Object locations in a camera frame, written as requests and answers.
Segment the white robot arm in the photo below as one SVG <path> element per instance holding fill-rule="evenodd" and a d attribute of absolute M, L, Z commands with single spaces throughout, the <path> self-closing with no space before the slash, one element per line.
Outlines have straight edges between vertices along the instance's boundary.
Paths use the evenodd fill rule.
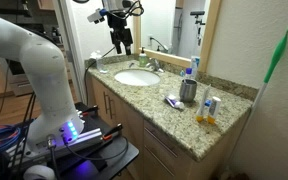
<path fill-rule="evenodd" d="M 29 128 L 25 152 L 45 154 L 47 137 L 56 145 L 74 142 L 84 129 L 77 114 L 62 51 L 48 39 L 0 18 L 0 57 L 19 62 L 40 102 L 41 114 Z"/>

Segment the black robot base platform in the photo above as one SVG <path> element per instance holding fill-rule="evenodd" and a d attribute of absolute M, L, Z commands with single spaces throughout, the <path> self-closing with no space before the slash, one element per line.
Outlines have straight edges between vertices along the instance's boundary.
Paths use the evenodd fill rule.
<path fill-rule="evenodd" d="M 78 139 L 59 147 L 59 140 L 51 148 L 34 156 L 23 150 L 24 144 L 14 145 L 6 153 L 12 180 L 112 180 L 139 155 L 139 150 L 121 135 L 121 125 L 110 128 L 98 115 L 98 107 L 88 108 L 82 102 L 75 107 L 85 120 L 85 129 Z"/>

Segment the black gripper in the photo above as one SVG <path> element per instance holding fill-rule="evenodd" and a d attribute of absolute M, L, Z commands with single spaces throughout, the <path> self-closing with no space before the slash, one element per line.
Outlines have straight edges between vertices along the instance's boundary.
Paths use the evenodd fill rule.
<path fill-rule="evenodd" d="M 115 45 L 117 54 L 121 54 L 120 43 L 125 45 L 126 55 L 131 55 L 131 44 L 133 43 L 131 31 L 127 28 L 126 15 L 122 12 L 110 12 L 107 15 L 108 25 L 112 28 L 111 39 Z"/>

